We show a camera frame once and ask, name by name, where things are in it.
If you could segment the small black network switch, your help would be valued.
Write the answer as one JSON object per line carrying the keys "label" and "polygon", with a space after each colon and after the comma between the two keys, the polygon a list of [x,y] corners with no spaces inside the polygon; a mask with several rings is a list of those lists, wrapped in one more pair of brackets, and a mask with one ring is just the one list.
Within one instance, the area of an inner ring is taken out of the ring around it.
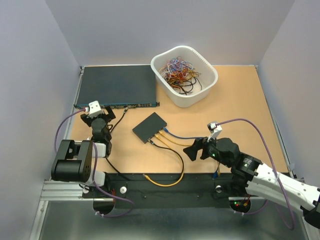
{"label": "small black network switch", "polygon": [[133,133],[146,144],[160,130],[167,126],[167,122],[163,120],[156,112],[153,112],[141,123],[132,129]]}

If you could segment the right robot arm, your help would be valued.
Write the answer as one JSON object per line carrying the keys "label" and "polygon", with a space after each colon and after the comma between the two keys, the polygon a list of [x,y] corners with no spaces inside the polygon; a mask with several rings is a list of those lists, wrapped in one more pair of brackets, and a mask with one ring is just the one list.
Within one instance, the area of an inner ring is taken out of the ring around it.
{"label": "right robot arm", "polygon": [[287,206],[315,228],[320,227],[320,189],[294,178],[273,171],[261,160],[243,153],[230,138],[198,138],[183,152],[195,161],[198,151],[200,159],[213,158],[230,168],[233,175],[231,192],[265,198],[278,205]]}

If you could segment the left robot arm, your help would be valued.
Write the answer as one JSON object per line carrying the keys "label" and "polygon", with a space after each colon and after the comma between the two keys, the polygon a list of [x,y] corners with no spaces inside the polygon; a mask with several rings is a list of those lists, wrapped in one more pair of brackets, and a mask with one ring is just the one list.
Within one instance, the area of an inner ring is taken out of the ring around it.
{"label": "left robot arm", "polygon": [[66,117],[82,113],[80,118],[92,129],[92,138],[75,141],[63,139],[57,146],[57,136],[62,125],[58,126],[54,139],[55,159],[51,168],[51,179],[61,182],[76,182],[88,187],[94,186],[94,191],[100,197],[111,193],[110,178],[107,173],[92,167],[92,158],[107,158],[112,150],[111,125],[109,122],[116,118],[112,108],[107,106],[104,112],[97,103],[80,109]]}

